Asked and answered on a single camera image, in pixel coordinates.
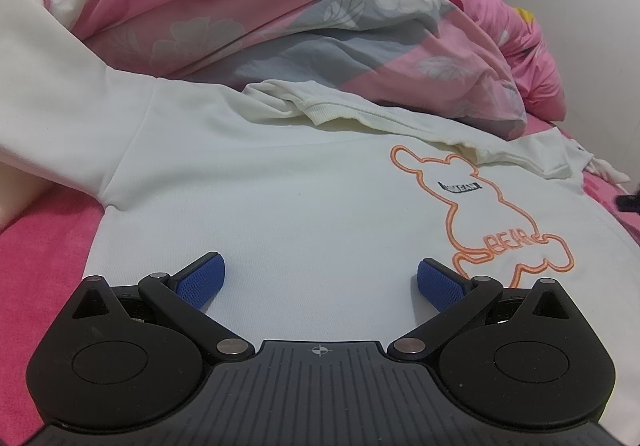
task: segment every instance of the white t-shirt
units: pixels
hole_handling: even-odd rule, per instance
[[[316,83],[120,72],[28,0],[0,0],[0,26],[0,161],[102,202],[86,275],[129,285],[218,251],[207,314],[256,347],[386,346],[435,313],[425,257],[504,285],[554,277],[616,364],[603,425],[640,441],[640,251],[558,131],[508,143]]]

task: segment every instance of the bed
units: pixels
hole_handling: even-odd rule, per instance
[[[225,84],[235,90],[268,78],[314,80],[345,94],[394,105],[399,104],[398,83],[405,80],[408,86],[401,90],[402,106],[457,118],[505,139],[552,128],[540,118],[563,117],[557,70],[529,12],[511,10],[498,0],[371,2],[377,7],[373,13],[357,0],[44,0],[57,22],[116,69]],[[238,12],[255,4],[270,6],[238,21]],[[213,11],[220,17],[214,17]],[[420,30],[409,23],[411,29],[399,29],[392,35],[395,40],[404,36],[402,43],[411,51],[396,48],[392,57],[387,54],[384,60],[373,62],[358,56],[378,48],[376,43],[389,24],[406,27],[405,20],[415,16],[422,16]],[[366,21],[375,36],[364,37],[364,42],[356,40],[353,33]],[[438,43],[434,44],[436,33]],[[326,60],[336,58],[347,71],[318,64],[317,58],[309,57],[309,45],[322,48]],[[350,57],[338,55],[336,48]],[[407,74],[408,62],[417,74]],[[276,77],[272,76],[274,68],[280,73]],[[477,80],[466,80],[471,75],[489,75],[492,80],[478,86]],[[428,105],[424,103],[424,82],[416,81],[417,76],[438,85]],[[443,97],[449,101],[442,102]],[[499,101],[487,102],[488,97]],[[518,98],[523,100],[521,108]],[[527,115],[524,107],[539,118]],[[407,165],[409,152],[397,150],[392,156],[395,170],[413,169]],[[51,174],[47,177],[71,182]],[[584,191],[640,241],[638,217],[615,211],[613,200],[622,190],[585,172]],[[605,210],[598,223],[614,224]],[[2,327],[0,338],[15,344],[3,348],[0,361],[2,393],[10,396],[0,402],[0,438],[10,446],[20,444],[40,425],[24,384],[26,363],[82,277],[102,216],[103,207],[97,200],[56,185],[0,235],[4,290],[0,319],[10,323]],[[628,239],[628,248],[631,238],[620,238]],[[633,256],[635,251],[628,252]],[[634,285],[629,287],[632,293],[634,289]],[[627,379],[636,382],[638,372],[627,365],[629,357],[617,359],[624,364]],[[629,417],[637,404],[623,394],[618,407],[628,405],[628,410],[611,418],[616,434],[628,444],[637,442],[639,431]]]

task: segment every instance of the white wall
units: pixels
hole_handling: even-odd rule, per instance
[[[640,181],[640,0],[504,0],[531,10],[556,57],[568,114],[588,150]]]

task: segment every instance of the silver screw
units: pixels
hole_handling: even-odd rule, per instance
[[[247,351],[249,343],[240,338],[227,338],[226,340],[219,341],[216,348],[218,352],[226,354],[227,356],[237,356]]]
[[[424,342],[418,338],[400,338],[394,342],[394,349],[398,352],[404,352],[404,354],[417,354],[425,348]]]

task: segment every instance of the white flower print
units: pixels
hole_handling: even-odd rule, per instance
[[[128,56],[143,54],[136,32],[131,28],[115,28],[111,32],[109,44],[112,48],[118,49],[121,54]]]
[[[362,16],[364,1],[361,0],[337,0],[327,6],[324,11],[324,26],[344,26],[356,28],[358,19]]]
[[[473,74],[461,62],[449,56],[433,56],[418,62],[415,68],[432,80],[459,80]]]
[[[509,41],[509,32],[507,30],[504,30],[502,32],[502,34],[500,35],[500,40],[498,40],[498,47],[501,48],[504,44],[506,44]]]
[[[218,49],[224,48],[226,54],[231,54],[242,47],[239,38],[246,33],[242,24],[232,19],[210,24],[210,20],[210,17],[195,17],[172,23],[169,31],[174,39],[154,42],[149,64],[168,73],[193,64]]]
[[[514,83],[511,83],[510,81],[505,80],[500,80],[500,84],[504,88],[507,99],[511,102],[513,112],[517,116],[524,116],[524,102],[522,101],[522,96],[520,96],[520,91],[518,91],[516,85]]]
[[[434,17],[439,18],[441,16],[440,9],[444,5],[449,5],[451,9],[455,9],[454,5],[447,0],[420,0],[422,7]]]

